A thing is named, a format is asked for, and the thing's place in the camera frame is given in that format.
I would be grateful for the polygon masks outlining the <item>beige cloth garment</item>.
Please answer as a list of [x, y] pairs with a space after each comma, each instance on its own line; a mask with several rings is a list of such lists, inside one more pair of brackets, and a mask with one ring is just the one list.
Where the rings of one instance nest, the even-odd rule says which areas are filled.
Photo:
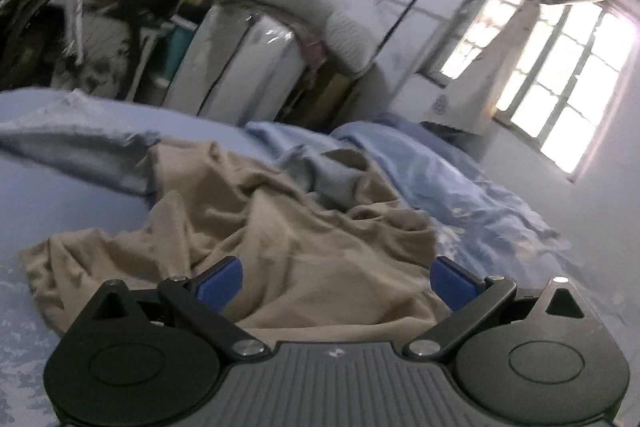
[[405, 204], [369, 158], [344, 209], [214, 142], [165, 140], [149, 158], [158, 199], [141, 229], [64, 232], [22, 251], [52, 329], [67, 331], [108, 280], [151, 289], [227, 256], [241, 261], [243, 284], [224, 316], [265, 343], [402, 346], [448, 315], [428, 280], [436, 256], [430, 217]]

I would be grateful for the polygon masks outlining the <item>blue patterned quilt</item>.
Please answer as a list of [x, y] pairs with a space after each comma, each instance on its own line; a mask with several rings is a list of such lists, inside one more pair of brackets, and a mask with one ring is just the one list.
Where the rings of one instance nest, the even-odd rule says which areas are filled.
[[374, 160], [411, 207], [435, 221], [437, 251], [480, 275], [509, 275], [536, 286], [576, 277], [570, 246], [529, 205], [489, 181], [468, 155], [401, 121], [343, 124], [330, 134], [274, 122], [246, 127], [281, 156], [297, 145], [315, 152], [350, 147]]

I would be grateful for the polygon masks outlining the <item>blue bed sheet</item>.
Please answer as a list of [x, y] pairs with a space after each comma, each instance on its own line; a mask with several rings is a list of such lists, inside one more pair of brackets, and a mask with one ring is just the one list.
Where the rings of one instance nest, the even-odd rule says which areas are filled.
[[[398, 127], [396, 115], [375, 121]], [[1, 157], [1, 421], [6, 426], [52, 426], [55, 415], [42, 371], [58, 338], [29, 294], [20, 251], [48, 237], [85, 229], [117, 234], [143, 225], [145, 200], [65, 176], [10, 154]], [[589, 297], [631, 367], [639, 364], [639, 308], [605, 273], [580, 261], [571, 277]]]

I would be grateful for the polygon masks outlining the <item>grey-blue garment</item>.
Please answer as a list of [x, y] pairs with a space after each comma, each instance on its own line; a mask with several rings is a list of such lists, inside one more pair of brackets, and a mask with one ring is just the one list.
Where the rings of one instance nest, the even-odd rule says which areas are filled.
[[178, 139], [215, 141], [270, 162], [328, 208], [354, 202], [368, 158], [322, 140], [285, 144], [285, 130], [269, 122], [217, 124], [79, 90], [26, 88], [1, 95], [2, 150], [117, 192], [152, 196], [156, 183], [146, 154], [163, 139]]

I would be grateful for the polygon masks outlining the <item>window with grid panes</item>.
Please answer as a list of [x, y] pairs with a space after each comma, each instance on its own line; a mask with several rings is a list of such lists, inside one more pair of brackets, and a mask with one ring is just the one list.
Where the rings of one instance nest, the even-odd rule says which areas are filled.
[[[521, 1], [462, 2], [420, 69], [439, 87], [437, 96], [506, 27]], [[543, 5], [491, 121], [577, 178], [634, 64], [639, 17], [633, 10], [632, 0]]]

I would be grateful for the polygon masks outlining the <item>brown cardboard box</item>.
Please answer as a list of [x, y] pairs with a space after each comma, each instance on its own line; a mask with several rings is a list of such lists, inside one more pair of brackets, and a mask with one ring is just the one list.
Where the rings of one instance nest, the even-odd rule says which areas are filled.
[[318, 72], [307, 69], [286, 98], [276, 121], [326, 131], [355, 92], [358, 81], [358, 77], [345, 75], [332, 64], [323, 65]]

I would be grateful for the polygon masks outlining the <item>beige window curtain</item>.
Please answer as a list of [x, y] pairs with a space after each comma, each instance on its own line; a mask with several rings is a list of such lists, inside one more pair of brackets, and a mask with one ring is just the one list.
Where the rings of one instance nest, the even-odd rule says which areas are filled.
[[450, 80], [427, 109], [424, 119], [471, 134], [481, 134], [496, 113], [496, 104], [506, 82], [532, 34], [543, 5], [567, 5], [602, 0], [523, 0], [506, 27], [461, 75]]

